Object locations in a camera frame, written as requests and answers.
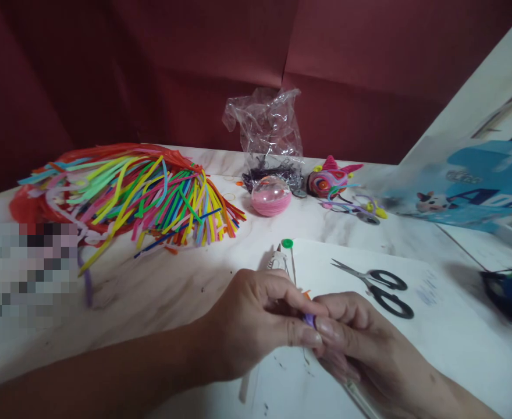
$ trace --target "black scissors handle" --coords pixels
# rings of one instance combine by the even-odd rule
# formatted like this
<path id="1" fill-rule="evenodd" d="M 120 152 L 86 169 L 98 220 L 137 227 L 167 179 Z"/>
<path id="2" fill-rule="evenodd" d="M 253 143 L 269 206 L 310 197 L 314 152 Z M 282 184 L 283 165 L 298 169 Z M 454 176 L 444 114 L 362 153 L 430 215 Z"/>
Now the black scissors handle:
<path id="1" fill-rule="evenodd" d="M 406 303 L 401 301 L 397 296 L 394 294 L 389 294 L 386 291 L 384 291 L 381 288 L 378 288 L 376 285 L 371 285 L 368 290 L 372 293 L 374 296 L 374 299 L 378 301 L 378 304 L 380 304 L 382 307 L 384 307 L 386 310 L 388 310 L 390 313 L 392 313 L 395 316 L 405 318 L 405 319 L 411 319 L 415 316 L 415 313 L 413 312 L 413 309 L 408 306 Z M 385 300 L 390 300 L 392 303 L 400 307 L 401 312 L 395 310 L 390 304 L 388 304 Z"/>
<path id="2" fill-rule="evenodd" d="M 403 282 L 403 280 L 399 276 L 394 275 L 391 272 L 383 271 L 381 269 L 375 269 L 373 271 L 370 271 L 368 274 L 371 277 L 373 277 L 375 281 L 380 282 L 383 285 L 386 285 L 389 289 L 399 289 L 402 291 L 407 289 L 407 284 Z M 384 276 L 393 279 L 394 282 L 383 278 Z"/>

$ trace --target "clear plastic bag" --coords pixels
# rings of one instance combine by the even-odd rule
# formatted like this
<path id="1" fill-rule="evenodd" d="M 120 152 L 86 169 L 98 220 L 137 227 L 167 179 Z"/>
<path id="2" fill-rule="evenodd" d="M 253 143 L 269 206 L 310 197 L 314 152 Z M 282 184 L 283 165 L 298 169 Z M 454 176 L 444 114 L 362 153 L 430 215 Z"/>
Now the clear plastic bag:
<path id="1" fill-rule="evenodd" d="M 240 144 L 247 173 L 244 184 L 249 192 L 264 176 L 280 176 L 296 196 L 304 196 L 303 145 L 295 117 L 295 97 L 299 89 L 278 94 L 270 88 L 257 88 L 252 96 L 229 98 L 223 123 L 232 132 L 240 125 Z"/>

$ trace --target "red wall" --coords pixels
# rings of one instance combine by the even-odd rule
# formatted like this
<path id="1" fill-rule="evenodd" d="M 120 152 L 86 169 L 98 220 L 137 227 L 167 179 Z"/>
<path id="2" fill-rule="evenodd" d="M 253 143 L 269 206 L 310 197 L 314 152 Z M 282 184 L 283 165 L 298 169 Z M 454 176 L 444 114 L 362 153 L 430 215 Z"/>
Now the red wall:
<path id="1" fill-rule="evenodd" d="M 0 3 L 0 191 L 71 148 L 240 150 L 227 97 L 297 86 L 305 155 L 398 163 L 512 0 Z"/>

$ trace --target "scissors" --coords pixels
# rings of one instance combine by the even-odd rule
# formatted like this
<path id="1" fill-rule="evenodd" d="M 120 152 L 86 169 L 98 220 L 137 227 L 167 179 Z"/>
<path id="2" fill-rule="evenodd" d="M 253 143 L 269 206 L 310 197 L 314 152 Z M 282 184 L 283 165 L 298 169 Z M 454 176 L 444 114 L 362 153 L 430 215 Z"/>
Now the scissors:
<path id="1" fill-rule="evenodd" d="M 368 290 L 371 292 L 371 294 L 374 296 L 374 299 L 380 304 L 382 307 L 384 307 L 386 310 L 388 310 L 390 313 L 392 313 L 395 316 L 405 318 L 405 319 L 412 319 L 415 315 L 413 313 L 413 309 L 408 306 L 406 303 L 401 301 L 396 295 L 387 293 L 381 288 L 378 288 L 376 285 L 373 285 L 370 283 L 369 280 L 373 280 L 375 282 L 379 282 L 385 286 L 387 286 L 389 289 L 397 289 L 397 290 L 406 290 L 407 284 L 403 282 L 401 278 L 399 278 L 397 275 L 394 275 L 391 272 L 388 271 L 382 271 L 380 269 L 374 269 L 370 271 L 368 274 L 363 274 L 361 272 L 356 271 L 355 269 L 351 269 L 347 265 L 342 264 L 341 262 L 336 261 L 335 259 L 332 259 L 336 264 L 332 264 L 336 268 L 341 269 L 342 271 L 346 271 L 357 278 L 359 278 L 361 281 L 365 283 Z M 394 282 L 389 281 L 383 276 L 387 276 L 390 279 L 393 279 Z M 385 300 L 391 301 L 396 306 L 400 307 L 401 312 L 395 310 L 390 304 L 388 304 Z"/>

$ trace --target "white table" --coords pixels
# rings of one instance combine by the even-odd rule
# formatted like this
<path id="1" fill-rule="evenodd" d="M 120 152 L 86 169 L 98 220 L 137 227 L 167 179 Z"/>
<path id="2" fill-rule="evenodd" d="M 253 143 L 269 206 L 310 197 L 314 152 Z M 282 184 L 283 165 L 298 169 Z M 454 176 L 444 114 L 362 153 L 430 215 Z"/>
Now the white table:
<path id="1" fill-rule="evenodd" d="M 160 251 L 139 262 L 131 259 L 135 250 L 129 234 L 118 238 L 91 270 L 97 288 L 97 309 L 89 310 L 82 304 L 80 281 L 80 292 L 72 297 L 75 304 L 71 316 L 59 326 L 39 332 L 20 331 L 0 339 L 0 382 L 65 357 L 196 319 L 213 305 L 238 269 L 263 266 L 266 252 L 288 237 L 429 263 L 451 278 L 451 286 L 512 350 L 512 328 L 485 297 L 478 275 L 481 266 L 459 245 L 461 239 L 454 238 L 454 232 L 461 229 L 450 231 L 434 223 L 394 215 L 382 220 L 380 226 L 370 226 L 356 217 L 323 209 L 312 197 L 294 198 L 282 215 L 262 218 L 253 213 L 247 192 L 235 184 L 238 178 L 231 177 L 242 173 L 241 153 L 178 149 L 204 165 L 219 191 L 234 194 L 233 204 L 247 213 L 248 220 L 241 224 L 237 238 L 178 255 Z M 305 171 L 321 162 L 321 159 L 308 159 Z M 373 186 L 392 170 L 392 166 L 366 165 L 355 174 L 354 180 L 363 186 Z M 0 222 L 11 221 L 7 205 L 12 195 L 13 191 L 0 194 Z M 468 234 L 470 230 L 466 231 L 468 247 L 481 246 L 489 236 L 475 234 L 474 237 Z M 512 249 L 492 236 L 490 239 L 498 242 L 490 255 L 493 263 L 498 261 L 498 266 L 503 267 L 512 265 Z M 105 301 L 108 301 L 106 305 L 99 307 Z M 232 382 L 224 387 L 195 390 L 169 401 L 154 416 L 173 411 L 180 403 L 192 403 L 192 398 L 201 394 L 207 406 L 216 412 L 215 417 L 246 417 L 247 409 L 252 414 L 259 413 L 263 409 L 260 402 L 253 401 L 250 407 L 240 404 L 238 388 L 239 383 Z"/>

